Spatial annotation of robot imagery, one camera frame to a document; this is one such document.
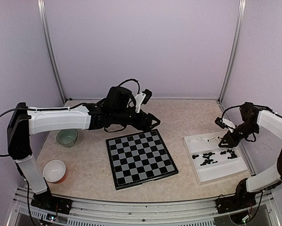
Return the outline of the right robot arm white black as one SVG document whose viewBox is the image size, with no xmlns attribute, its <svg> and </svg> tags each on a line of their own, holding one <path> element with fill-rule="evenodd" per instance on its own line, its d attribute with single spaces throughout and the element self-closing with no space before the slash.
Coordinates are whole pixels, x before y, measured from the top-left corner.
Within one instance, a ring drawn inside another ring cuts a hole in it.
<svg viewBox="0 0 282 226">
<path fill-rule="evenodd" d="M 242 123 L 225 118 L 215 124 L 227 129 L 218 146 L 233 149 L 241 145 L 254 165 L 255 175 L 241 180 L 232 196 L 216 199 L 219 213 L 240 210 L 256 204 L 255 196 L 282 183 L 282 116 L 268 106 L 245 102 L 238 105 Z"/>
</svg>

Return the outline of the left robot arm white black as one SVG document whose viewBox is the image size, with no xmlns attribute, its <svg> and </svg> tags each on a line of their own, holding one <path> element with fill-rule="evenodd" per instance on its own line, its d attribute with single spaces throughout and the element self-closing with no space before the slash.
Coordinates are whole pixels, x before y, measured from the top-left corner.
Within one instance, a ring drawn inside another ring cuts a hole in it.
<svg viewBox="0 0 282 226">
<path fill-rule="evenodd" d="M 128 125 L 149 132 L 160 120 L 141 110 L 152 93 L 148 89 L 136 96 L 122 86 L 111 87 L 107 96 L 97 103 L 80 103 L 70 107 L 28 108 L 24 102 L 14 110 L 7 128 L 8 154 L 45 209 L 56 205 L 43 175 L 40 173 L 30 147 L 30 136 L 64 129 L 98 130 L 111 125 Z"/>
</svg>

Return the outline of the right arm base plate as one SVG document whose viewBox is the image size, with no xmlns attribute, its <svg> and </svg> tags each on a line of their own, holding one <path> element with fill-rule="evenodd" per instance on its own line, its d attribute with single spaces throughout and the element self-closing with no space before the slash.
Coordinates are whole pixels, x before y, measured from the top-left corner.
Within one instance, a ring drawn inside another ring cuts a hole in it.
<svg viewBox="0 0 282 226">
<path fill-rule="evenodd" d="M 256 205 L 256 199 L 254 196 L 244 196 L 237 198 L 234 196 L 219 197 L 215 200 L 216 209 L 218 214 L 228 213 L 232 211 L 249 208 Z"/>
</svg>

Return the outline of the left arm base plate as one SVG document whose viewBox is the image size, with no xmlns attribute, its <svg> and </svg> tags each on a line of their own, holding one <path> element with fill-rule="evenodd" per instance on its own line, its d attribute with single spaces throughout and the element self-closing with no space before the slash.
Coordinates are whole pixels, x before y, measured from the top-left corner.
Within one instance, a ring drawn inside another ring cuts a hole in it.
<svg viewBox="0 0 282 226">
<path fill-rule="evenodd" d="M 31 205 L 42 210 L 69 215 L 73 201 L 51 194 L 34 194 Z"/>
</svg>

